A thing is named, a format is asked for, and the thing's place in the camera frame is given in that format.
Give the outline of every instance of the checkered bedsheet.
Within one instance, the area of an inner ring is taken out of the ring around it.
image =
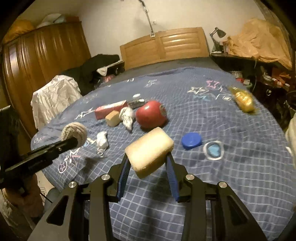
[[[172,155],[188,173],[216,184],[226,181],[253,214],[268,240],[276,238],[292,216],[295,201],[295,172],[288,143],[271,115],[255,100],[258,113],[243,113],[231,99],[227,86],[241,86],[228,73],[205,68],[178,68],[149,74],[97,89],[79,99],[39,131],[33,149],[59,140],[63,127],[78,121],[88,130],[83,147],[65,152],[43,170],[47,179],[62,190],[75,180],[93,181],[120,163],[127,145],[144,132],[137,122],[128,132],[119,124],[110,128],[96,120],[98,106],[132,99],[155,99],[164,104],[169,122],[163,130],[174,140]],[[109,148],[104,157],[96,153],[96,135],[107,131]],[[196,131],[202,144],[184,150],[182,136]],[[220,158],[213,160],[203,147],[219,143]],[[210,224],[210,206],[207,204]],[[171,196],[165,167],[140,180],[131,169],[121,202],[110,203],[114,236],[125,240],[181,240],[185,207]],[[211,237],[211,226],[207,227]]]

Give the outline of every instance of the red round object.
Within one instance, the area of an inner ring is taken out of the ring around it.
[[[156,100],[148,101],[136,111],[136,120],[143,128],[156,128],[168,120],[163,105]]]

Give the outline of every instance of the human hand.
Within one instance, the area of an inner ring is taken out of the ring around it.
[[[2,190],[3,195],[11,204],[17,206],[29,217],[35,218],[42,216],[44,207],[36,174],[26,178],[24,180],[24,186],[27,191],[25,197],[22,197],[20,193],[11,188],[4,188]]]

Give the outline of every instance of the blue bottle cap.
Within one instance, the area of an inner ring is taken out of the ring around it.
[[[202,137],[196,132],[189,132],[182,137],[181,142],[186,150],[190,150],[202,144]]]

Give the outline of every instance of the small beige block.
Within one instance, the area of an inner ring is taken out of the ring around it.
[[[110,127],[115,127],[121,122],[121,119],[119,119],[119,112],[116,110],[109,113],[105,117],[105,120],[106,120],[107,125]]]
[[[174,141],[159,127],[143,135],[125,153],[139,178],[145,178],[165,163],[165,156],[174,149]]]

